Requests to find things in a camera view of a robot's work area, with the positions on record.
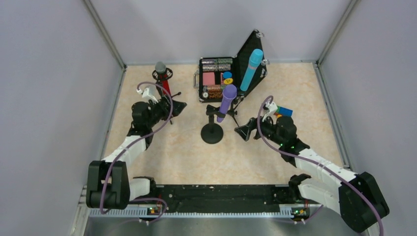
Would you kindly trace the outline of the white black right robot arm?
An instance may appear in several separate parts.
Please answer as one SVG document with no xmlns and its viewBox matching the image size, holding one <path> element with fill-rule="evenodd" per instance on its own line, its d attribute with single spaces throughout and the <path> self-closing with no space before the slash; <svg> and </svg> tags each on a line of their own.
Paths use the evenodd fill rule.
<svg viewBox="0 0 417 236">
<path fill-rule="evenodd" d="M 246 125 L 235 128 L 245 141 L 252 131 L 256 131 L 255 139 L 262 139 L 286 162 L 305 171 L 289 182 L 297 197 L 333 210 L 357 233 L 376 224 L 379 234 L 385 234 L 382 218 L 389 214 L 389 207 L 370 173 L 355 173 L 318 155 L 297 137 L 297 127 L 291 117 L 283 116 L 276 122 L 270 117 L 251 118 Z"/>
</svg>

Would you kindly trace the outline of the cyan toy microphone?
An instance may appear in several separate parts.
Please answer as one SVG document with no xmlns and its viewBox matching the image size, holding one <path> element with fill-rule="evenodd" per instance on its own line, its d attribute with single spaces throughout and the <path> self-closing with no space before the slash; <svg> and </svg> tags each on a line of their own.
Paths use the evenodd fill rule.
<svg viewBox="0 0 417 236">
<path fill-rule="evenodd" d="M 263 61 L 264 52 L 261 49 L 254 49 L 249 57 L 248 67 L 245 71 L 243 80 L 240 85 L 241 91 L 247 91 L 255 75 L 258 66 Z"/>
</svg>

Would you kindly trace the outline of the black round base microphone stand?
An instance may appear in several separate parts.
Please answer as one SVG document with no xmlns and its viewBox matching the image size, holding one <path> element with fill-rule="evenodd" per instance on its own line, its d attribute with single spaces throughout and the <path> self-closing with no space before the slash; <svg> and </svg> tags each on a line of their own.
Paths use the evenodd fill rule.
<svg viewBox="0 0 417 236">
<path fill-rule="evenodd" d="M 219 111 L 219 107 L 212 105 L 206 106 L 206 115 L 208 116 L 208 124 L 203 126 L 200 134 L 205 143 L 213 145 L 220 142 L 224 135 L 222 127 L 214 122 L 214 116 L 224 118 L 226 115 Z"/>
</svg>

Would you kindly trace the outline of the black tripod microphone stand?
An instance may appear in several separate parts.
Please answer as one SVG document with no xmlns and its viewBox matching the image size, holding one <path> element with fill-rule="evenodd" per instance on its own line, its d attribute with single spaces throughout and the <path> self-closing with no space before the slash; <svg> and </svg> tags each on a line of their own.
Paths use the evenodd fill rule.
<svg viewBox="0 0 417 236">
<path fill-rule="evenodd" d="M 238 107 L 244 101 L 245 97 L 246 96 L 243 91 L 238 91 L 237 96 L 232 100 L 230 107 L 226 113 L 233 119 L 234 123 L 236 124 L 236 127 L 239 127 L 239 123 L 236 119 L 236 116 L 238 115 Z"/>
</svg>

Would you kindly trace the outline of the purple toy microphone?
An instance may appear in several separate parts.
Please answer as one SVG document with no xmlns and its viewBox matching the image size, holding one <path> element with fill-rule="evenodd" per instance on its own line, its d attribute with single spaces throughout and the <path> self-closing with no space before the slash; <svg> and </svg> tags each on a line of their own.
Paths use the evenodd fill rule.
<svg viewBox="0 0 417 236">
<path fill-rule="evenodd" d="M 219 107 L 219 112 L 221 114 L 223 114 L 223 117 L 218 116 L 217 117 L 217 122 L 221 123 L 223 121 L 223 119 L 225 118 L 229 107 L 231 106 L 231 103 L 233 102 L 233 100 L 236 98 L 237 96 L 237 88 L 235 85 L 230 84 L 230 85 L 226 85 L 226 87 L 222 90 L 222 101 L 221 101 L 221 105 Z"/>
</svg>

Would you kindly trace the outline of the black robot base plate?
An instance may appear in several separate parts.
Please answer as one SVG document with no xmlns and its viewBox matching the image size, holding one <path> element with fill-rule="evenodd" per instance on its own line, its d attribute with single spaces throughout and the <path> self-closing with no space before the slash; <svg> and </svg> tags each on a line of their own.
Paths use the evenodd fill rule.
<svg viewBox="0 0 417 236">
<path fill-rule="evenodd" d="M 169 213 L 263 213 L 279 212 L 284 205 L 313 204 L 296 197 L 286 184 L 156 185 L 130 204 L 162 202 Z"/>
</svg>

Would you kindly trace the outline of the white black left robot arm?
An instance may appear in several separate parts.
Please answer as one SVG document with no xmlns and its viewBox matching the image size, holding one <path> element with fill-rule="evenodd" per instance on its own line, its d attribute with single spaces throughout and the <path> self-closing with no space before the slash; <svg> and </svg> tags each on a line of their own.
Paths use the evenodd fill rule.
<svg viewBox="0 0 417 236">
<path fill-rule="evenodd" d="M 153 127 L 169 122 L 181 114 L 185 102 L 163 96 L 158 102 L 136 102 L 132 105 L 131 126 L 122 144 L 110 155 L 89 164 L 86 205 L 97 209 L 125 209 L 134 199 L 148 195 L 154 185 L 151 177 L 129 179 L 127 168 L 153 140 Z"/>
</svg>

